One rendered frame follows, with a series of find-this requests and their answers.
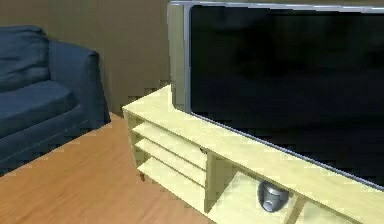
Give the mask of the grey round gadget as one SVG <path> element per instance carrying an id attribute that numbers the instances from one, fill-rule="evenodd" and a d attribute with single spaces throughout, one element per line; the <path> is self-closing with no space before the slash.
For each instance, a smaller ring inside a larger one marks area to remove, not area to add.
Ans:
<path id="1" fill-rule="evenodd" d="M 265 211 L 274 213 L 287 204 L 289 192 L 267 181 L 262 181 L 258 185 L 258 200 Z"/>

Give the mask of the dark blue sofa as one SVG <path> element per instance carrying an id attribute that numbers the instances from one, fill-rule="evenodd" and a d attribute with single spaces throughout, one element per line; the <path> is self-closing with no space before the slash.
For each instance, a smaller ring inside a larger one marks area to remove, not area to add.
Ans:
<path id="1" fill-rule="evenodd" d="M 0 176 L 109 122 L 96 51 L 0 27 Z"/>

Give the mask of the black television set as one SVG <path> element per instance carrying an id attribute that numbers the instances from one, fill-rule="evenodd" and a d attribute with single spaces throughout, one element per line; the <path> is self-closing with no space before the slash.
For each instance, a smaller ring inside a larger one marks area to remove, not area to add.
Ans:
<path id="1" fill-rule="evenodd" d="M 171 0 L 178 110 L 384 191 L 384 6 Z"/>

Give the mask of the pale wooden television stand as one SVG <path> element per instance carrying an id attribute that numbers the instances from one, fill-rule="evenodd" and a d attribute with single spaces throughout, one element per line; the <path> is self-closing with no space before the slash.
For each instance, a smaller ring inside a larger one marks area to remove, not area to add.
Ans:
<path id="1" fill-rule="evenodd" d="M 164 87 L 123 108 L 135 165 L 212 224 L 384 224 L 384 192 L 176 110 Z M 267 181 L 289 192 L 274 213 Z"/>

